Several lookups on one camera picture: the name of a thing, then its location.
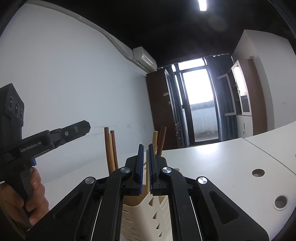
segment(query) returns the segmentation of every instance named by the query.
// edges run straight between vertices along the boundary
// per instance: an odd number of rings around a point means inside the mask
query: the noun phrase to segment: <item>wooden dowel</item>
[[[106,157],[109,175],[112,173],[112,162],[110,156],[110,141],[109,141],[109,127],[104,128],[105,133],[105,147],[106,147]]]
[[[162,126],[159,133],[159,140],[158,140],[157,151],[156,151],[156,155],[158,156],[161,156],[163,152],[163,144],[165,142],[165,133],[166,133],[166,127]]]
[[[146,150],[146,192],[150,192],[150,181],[149,181],[149,151]]]
[[[110,156],[112,163],[112,171],[115,171],[114,156],[113,156],[113,147],[112,147],[112,135],[109,133],[109,143],[110,143]]]
[[[111,138],[112,138],[114,165],[115,165],[115,170],[117,170],[118,169],[118,160],[117,160],[116,143],[115,143],[115,131],[110,131],[110,133],[111,133]]]
[[[158,135],[158,132],[153,131],[152,144],[153,144],[154,153],[156,153],[156,150],[157,150],[157,135]]]

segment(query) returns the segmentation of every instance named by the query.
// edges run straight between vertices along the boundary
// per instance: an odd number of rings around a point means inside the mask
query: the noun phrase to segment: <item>ceiling light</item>
[[[200,5],[200,11],[207,11],[207,2],[206,0],[198,0]]]

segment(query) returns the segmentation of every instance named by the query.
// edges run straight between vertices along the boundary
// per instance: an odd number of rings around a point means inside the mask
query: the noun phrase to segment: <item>air conditioner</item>
[[[133,58],[144,68],[150,72],[154,72],[157,69],[155,60],[147,53],[143,47],[137,47],[133,49]]]

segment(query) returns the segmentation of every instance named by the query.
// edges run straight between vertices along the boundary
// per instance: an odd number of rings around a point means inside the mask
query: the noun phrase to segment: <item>silver screw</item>
[[[94,178],[93,178],[93,177],[88,177],[88,178],[86,178],[86,179],[85,179],[85,183],[86,183],[86,184],[92,184],[92,183],[94,183]]]
[[[163,168],[163,172],[164,172],[164,173],[170,173],[170,172],[172,172],[172,169],[169,168],[169,167],[164,167],[164,168]]]
[[[129,172],[130,172],[130,168],[129,168],[129,167],[122,167],[122,168],[120,169],[120,171],[121,171],[122,173],[129,173]]]
[[[200,178],[198,178],[198,182],[200,184],[206,184],[207,183],[207,179],[205,177],[200,177]]]

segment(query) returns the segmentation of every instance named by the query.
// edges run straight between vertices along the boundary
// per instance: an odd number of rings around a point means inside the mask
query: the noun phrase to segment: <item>cabinet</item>
[[[154,129],[160,132],[161,126],[167,127],[163,149],[182,148],[181,124],[172,91],[172,77],[165,69],[160,69],[146,75],[146,84]]]
[[[231,69],[241,107],[241,114],[237,115],[238,137],[245,138],[266,132],[265,101],[253,59],[238,60]]]

